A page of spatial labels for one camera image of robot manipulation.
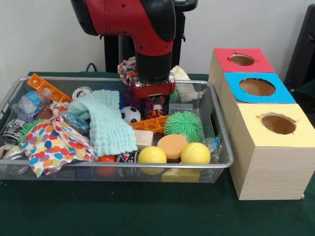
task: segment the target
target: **light blue towel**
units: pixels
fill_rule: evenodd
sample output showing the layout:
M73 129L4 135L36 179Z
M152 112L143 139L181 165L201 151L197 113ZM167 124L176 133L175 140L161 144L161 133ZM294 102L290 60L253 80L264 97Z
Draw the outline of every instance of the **light blue towel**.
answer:
M138 149L134 130L122 119L118 91L94 91L71 102L68 111L82 119L91 119L91 145L98 156Z

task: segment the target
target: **white cloth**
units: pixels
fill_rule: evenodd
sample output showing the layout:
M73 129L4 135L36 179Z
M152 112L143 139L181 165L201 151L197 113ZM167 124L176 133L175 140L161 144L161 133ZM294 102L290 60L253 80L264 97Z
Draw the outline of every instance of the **white cloth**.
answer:
M178 65L171 69L171 72L174 74L175 80L177 81L190 80L188 74ZM192 84L177 84L176 90L182 103L200 99L204 94L204 91L196 92Z

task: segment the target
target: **orange sponge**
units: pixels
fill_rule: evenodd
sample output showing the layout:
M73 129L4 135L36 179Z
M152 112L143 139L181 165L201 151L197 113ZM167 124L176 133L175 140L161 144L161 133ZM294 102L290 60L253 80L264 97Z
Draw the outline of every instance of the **orange sponge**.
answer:
M165 152L167 159L178 159L187 144L188 141L184 136L170 134L161 138L157 146Z

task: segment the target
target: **orange plastic toy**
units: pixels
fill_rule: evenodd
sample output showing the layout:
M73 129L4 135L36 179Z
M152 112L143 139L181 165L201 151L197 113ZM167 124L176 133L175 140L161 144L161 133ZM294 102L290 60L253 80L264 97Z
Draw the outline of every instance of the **orange plastic toy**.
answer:
M46 80L36 74L32 75L32 77L28 81L28 84L37 91L42 91L44 88L49 88L50 91L53 93L53 95L51 96L51 100L55 102L72 102L72 99L70 97L65 95L60 90L56 89L54 86L52 86L50 83L48 83Z
M155 119L149 119L144 121L139 121L131 123L133 129L135 130L146 130L153 131L153 134L161 133L164 134L164 126L168 119L168 116L163 116Z

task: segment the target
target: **metal can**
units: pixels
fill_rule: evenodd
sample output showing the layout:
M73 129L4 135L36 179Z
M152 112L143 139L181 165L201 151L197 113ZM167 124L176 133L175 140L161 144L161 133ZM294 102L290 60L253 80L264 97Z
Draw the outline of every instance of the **metal can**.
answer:
M2 140L4 144L13 144L17 145L19 138L23 135L21 132L21 129L23 129L24 125L26 125L27 122L22 119L13 119L11 120L5 127L3 134L2 134Z
M85 95L90 94L92 92L93 92L92 89L88 86L79 87L73 92L72 99L73 101L75 101L78 98L84 97Z
M0 147L0 159L2 160L28 160L23 150L16 145L4 145ZM25 173L29 165L15 165L14 163L0 165L0 174L9 176L19 176Z
M122 153L117 156L117 162L125 162L125 163L136 163L139 151L133 151L131 153ZM118 175L121 178L138 176L140 174L140 170L135 167L119 167Z

